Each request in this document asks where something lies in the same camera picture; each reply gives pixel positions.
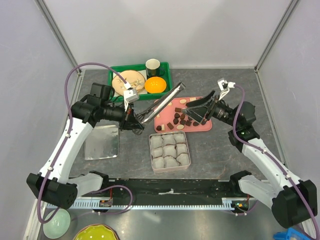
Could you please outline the metal serving tongs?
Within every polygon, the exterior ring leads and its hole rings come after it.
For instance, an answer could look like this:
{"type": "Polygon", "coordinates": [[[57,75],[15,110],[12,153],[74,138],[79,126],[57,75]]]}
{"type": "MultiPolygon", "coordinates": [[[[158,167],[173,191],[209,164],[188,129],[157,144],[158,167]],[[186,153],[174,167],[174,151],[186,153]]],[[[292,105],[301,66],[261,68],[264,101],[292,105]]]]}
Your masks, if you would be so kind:
{"type": "Polygon", "coordinates": [[[151,122],[181,91],[185,89],[185,84],[179,82],[169,92],[155,101],[150,107],[138,114],[136,117],[140,124],[147,125],[151,122]]]}

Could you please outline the pink plastic tray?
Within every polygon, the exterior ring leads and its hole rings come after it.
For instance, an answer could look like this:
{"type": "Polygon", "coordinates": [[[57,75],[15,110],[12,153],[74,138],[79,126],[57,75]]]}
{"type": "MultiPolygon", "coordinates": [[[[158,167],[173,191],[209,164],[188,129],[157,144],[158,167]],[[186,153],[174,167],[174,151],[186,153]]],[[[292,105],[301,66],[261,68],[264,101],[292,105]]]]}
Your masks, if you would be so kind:
{"type": "Polygon", "coordinates": [[[212,121],[205,124],[197,124],[187,115],[184,116],[181,126],[181,112],[176,109],[184,109],[186,103],[201,99],[201,96],[176,97],[174,98],[154,119],[154,130],[156,133],[183,131],[185,133],[207,132],[212,129],[212,121]]]}

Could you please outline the pink chocolate tin box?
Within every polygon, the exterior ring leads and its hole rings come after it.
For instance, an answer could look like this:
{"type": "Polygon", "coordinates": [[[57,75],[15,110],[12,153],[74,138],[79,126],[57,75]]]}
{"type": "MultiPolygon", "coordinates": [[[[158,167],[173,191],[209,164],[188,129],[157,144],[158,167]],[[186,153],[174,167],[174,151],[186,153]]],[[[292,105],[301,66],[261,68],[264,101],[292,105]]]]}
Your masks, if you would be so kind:
{"type": "Polygon", "coordinates": [[[155,133],[148,139],[154,173],[181,171],[190,167],[190,151],[183,131],[155,133]]]}

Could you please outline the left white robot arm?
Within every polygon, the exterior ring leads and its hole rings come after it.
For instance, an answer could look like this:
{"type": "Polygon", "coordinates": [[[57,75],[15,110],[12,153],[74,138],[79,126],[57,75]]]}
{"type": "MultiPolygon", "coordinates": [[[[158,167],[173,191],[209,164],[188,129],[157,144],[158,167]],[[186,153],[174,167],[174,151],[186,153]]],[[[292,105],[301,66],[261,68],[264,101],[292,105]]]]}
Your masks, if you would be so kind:
{"type": "Polygon", "coordinates": [[[72,117],[52,155],[38,173],[30,173],[26,183],[39,201],[67,210],[78,196],[94,192],[106,196],[110,185],[101,173],[89,173],[73,179],[69,174],[86,138],[101,120],[119,123],[121,130],[144,130],[143,116],[135,114],[131,103],[127,109],[78,101],[71,107],[72,117]]]}

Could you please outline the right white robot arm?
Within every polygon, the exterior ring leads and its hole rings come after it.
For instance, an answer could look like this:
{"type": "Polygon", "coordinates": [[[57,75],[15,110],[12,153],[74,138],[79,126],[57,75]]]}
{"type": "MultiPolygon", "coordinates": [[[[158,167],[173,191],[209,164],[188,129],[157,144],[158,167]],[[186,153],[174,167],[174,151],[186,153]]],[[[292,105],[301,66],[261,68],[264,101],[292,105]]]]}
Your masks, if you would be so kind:
{"type": "Polygon", "coordinates": [[[268,180],[264,183],[248,171],[230,177],[229,191],[235,197],[248,194],[267,206],[283,228],[304,221],[314,224],[318,214],[317,187],[311,180],[301,180],[278,160],[255,131],[255,106],[244,99],[235,108],[211,92],[186,104],[182,112],[202,124],[215,118],[232,126],[229,141],[251,160],[268,180]]]}

